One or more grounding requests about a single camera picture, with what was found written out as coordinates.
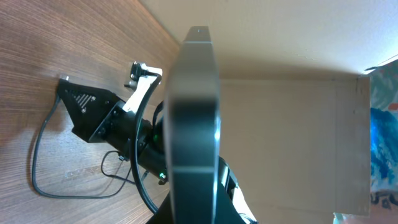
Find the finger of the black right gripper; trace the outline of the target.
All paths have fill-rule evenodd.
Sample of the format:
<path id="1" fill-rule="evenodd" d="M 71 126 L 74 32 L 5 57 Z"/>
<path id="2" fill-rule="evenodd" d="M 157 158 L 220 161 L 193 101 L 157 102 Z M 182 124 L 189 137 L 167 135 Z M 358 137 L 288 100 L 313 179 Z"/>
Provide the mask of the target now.
<path id="1" fill-rule="evenodd" d="M 103 121 L 120 98 L 112 91 L 60 79 L 57 95 L 73 123 L 72 133 L 87 143 L 104 142 Z"/>

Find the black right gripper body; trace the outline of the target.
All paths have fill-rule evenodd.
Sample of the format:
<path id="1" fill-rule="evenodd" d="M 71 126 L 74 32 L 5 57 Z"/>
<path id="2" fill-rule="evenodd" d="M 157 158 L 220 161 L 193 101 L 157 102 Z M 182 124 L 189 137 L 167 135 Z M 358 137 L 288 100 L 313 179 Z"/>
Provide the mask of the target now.
<path id="1" fill-rule="evenodd" d="M 124 101 L 117 101 L 111 104 L 106 101 L 100 109 L 95 109 L 99 117 L 90 120 L 88 124 L 88 142 L 106 142 L 113 146 L 122 156 L 128 156 L 130 145 L 133 142 L 135 113 L 123 110 Z"/>

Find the turquoise screen smartphone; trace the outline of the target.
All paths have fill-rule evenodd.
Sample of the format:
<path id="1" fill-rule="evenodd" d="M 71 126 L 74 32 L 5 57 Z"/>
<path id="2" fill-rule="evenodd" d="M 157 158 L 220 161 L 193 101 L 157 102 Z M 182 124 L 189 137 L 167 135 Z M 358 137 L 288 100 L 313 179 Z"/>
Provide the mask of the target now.
<path id="1" fill-rule="evenodd" d="M 214 223 L 220 81 L 207 26 L 193 26 L 169 71 L 164 134 L 175 223 Z"/>

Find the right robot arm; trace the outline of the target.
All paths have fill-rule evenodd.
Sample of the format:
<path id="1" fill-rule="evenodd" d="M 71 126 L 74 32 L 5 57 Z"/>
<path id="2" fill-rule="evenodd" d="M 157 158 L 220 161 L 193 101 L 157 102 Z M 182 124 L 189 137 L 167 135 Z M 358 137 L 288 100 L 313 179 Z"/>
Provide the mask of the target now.
<path id="1" fill-rule="evenodd" d="M 203 132 L 210 147 L 196 152 L 190 134 L 166 140 L 157 116 L 143 117 L 160 77 L 133 79 L 127 101 L 109 90 L 60 80 L 57 98 L 88 143 L 105 142 L 131 163 L 134 184 L 154 212 L 151 223 L 254 223 L 238 182 L 217 153 L 218 130 Z"/>

